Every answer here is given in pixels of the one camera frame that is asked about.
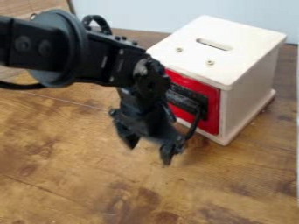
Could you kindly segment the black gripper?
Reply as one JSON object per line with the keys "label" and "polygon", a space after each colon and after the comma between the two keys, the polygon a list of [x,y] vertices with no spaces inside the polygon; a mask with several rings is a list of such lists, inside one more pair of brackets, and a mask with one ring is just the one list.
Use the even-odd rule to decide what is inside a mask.
{"label": "black gripper", "polygon": [[121,94],[120,106],[109,110],[116,133],[132,150],[141,137],[157,142],[160,159],[169,165],[184,145],[183,133],[173,127],[173,112],[165,97],[143,99],[139,95]]}

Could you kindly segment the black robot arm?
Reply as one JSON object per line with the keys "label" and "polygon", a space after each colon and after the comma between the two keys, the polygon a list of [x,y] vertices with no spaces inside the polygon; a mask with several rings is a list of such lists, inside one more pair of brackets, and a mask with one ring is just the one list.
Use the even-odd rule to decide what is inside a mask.
{"label": "black robot arm", "polygon": [[29,20],[0,16],[0,66],[25,69],[36,79],[33,84],[0,80],[0,88],[63,88],[75,83],[116,88],[120,106],[108,113],[120,139],[128,148],[143,137],[157,142],[168,165],[185,143],[167,104],[169,76],[137,43],[115,36],[103,17],[93,18],[100,31],[64,10],[47,10]]}

